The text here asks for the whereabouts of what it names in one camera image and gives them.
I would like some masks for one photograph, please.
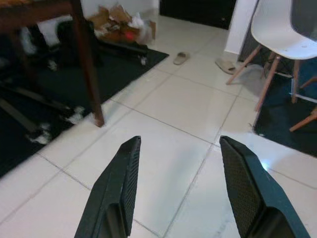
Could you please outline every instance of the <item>beige slipper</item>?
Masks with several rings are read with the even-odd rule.
[[[181,65],[184,63],[186,60],[188,60],[190,57],[188,52],[180,52],[177,54],[177,57],[174,59],[174,64],[175,65]]]
[[[230,61],[225,61],[221,58],[217,58],[215,63],[225,73],[234,74],[237,71],[236,67]]]

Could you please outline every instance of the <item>dark blue rug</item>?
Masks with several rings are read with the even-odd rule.
[[[317,58],[301,64],[300,85],[317,75]],[[317,157],[317,121],[290,132],[289,128],[308,117],[316,104],[302,99],[292,104],[291,80],[276,75],[272,81],[254,131],[269,140]],[[317,99],[317,83],[300,89],[303,96]]]
[[[149,50],[148,64],[141,66],[139,60],[127,60],[123,57],[104,54],[104,65],[98,67],[99,91],[102,102],[125,88],[133,80],[141,77],[148,70],[164,60],[165,53]],[[85,86],[84,75],[79,67],[69,67],[52,72],[48,69],[38,71],[39,83],[47,95],[68,105],[90,110],[90,103]],[[23,75],[10,75],[16,83],[25,86]],[[8,100],[14,107],[36,123],[48,122],[52,125],[51,134],[56,138],[64,130],[73,125],[62,121],[59,113],[33,100],[22,96],[1,91],[1,97]],[[25,134],[27,131],[5,111],[0,110],[0,177],[15,166],[35,154],[44,146],[29,142]]]

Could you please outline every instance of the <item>caster wheel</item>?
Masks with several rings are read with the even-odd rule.
[[[148,59],[146,57],[141,57],[141,65],[146,66]]]

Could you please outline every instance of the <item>black door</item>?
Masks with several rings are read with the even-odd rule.
[[[160,0],[160,14],[228,29],[236,0]]]

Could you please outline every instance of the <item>white tile floor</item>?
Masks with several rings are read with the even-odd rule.
[[[258,67],[235,85],[214,65],[227,32],[159,18],[152,48],[171,56],[0,179],[0,237],[71,238],[90,189],[120,144],[142,136],[132,238],[237,238],[219,136],[245,143],[280,183],[317,237],[317,159],[252,133],[263,81]],[[179,51],[192,54],[175,66]]]

